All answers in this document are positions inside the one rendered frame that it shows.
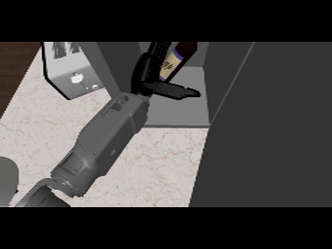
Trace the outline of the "dark grey cabinet door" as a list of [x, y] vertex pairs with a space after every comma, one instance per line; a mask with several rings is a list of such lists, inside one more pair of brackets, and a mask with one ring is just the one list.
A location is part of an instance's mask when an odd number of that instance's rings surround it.
[[190, 206], [332, 206], [332, 43], [258, 43], [206, 134]]

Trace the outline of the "pale grey appliance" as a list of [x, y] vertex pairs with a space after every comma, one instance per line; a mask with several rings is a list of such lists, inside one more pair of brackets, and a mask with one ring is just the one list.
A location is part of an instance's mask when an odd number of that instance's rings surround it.
[[60, 95], [72, 100], [103, 89], [107, 66], [94, 42], [41, 42], [42, 76]]

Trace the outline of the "dark wine bottle tan label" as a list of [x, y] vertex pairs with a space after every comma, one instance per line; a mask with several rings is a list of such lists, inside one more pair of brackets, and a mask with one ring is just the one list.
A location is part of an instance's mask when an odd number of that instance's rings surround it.
[[169, 52], [159, 70], [158, 79], [169, 82], [196, 51], [196, 42], [180, 42]]

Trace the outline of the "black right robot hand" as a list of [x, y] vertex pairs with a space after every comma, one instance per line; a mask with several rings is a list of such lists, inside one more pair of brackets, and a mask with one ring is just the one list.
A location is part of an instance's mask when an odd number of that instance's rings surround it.
[[131, 76], [131, 93], [150, 97], [153, 94], [181, 100], [189, 97], [200, 97], [196, 89], [186, 88], [169, 82], [162, 82], [159, 70], [162, 62], [169, 54], [169, 42], [152, 42], [147, 51], [140, 55]]

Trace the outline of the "grey cabinet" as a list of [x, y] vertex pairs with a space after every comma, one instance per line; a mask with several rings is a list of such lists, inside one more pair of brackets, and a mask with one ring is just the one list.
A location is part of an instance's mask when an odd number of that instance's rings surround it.
[[[147, 42], [79, 42], [99, 83], [110, 97], [130, 91], [130, 78]], [[171, 82], [200, 97], [149, 99], [146, 127], [209, 127], [236, 81], [254, 42], [197, 42], [196, 52]]]

